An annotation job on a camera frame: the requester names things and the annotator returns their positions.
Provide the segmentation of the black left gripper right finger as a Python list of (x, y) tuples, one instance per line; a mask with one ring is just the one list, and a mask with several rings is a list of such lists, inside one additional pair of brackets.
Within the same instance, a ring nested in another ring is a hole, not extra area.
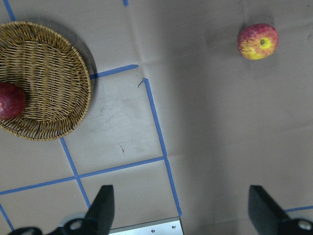
[(261, 185), (250, 185), (249, 219), (259, 235), (311, 235), (313, 222), (290, 218)]

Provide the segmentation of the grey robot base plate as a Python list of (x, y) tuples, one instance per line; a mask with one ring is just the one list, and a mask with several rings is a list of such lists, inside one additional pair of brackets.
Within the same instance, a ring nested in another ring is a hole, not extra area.
[(167, 218), (117, 229), (110, 235), (184, 235), (179, 217)]

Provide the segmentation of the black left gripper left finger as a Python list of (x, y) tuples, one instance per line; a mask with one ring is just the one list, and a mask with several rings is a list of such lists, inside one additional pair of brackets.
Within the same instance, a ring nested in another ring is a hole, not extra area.
[(112, 185), (102, 186), (83, 218), (75, 218), (57, 227), (51, 235), (108, 235), (114, 219)]

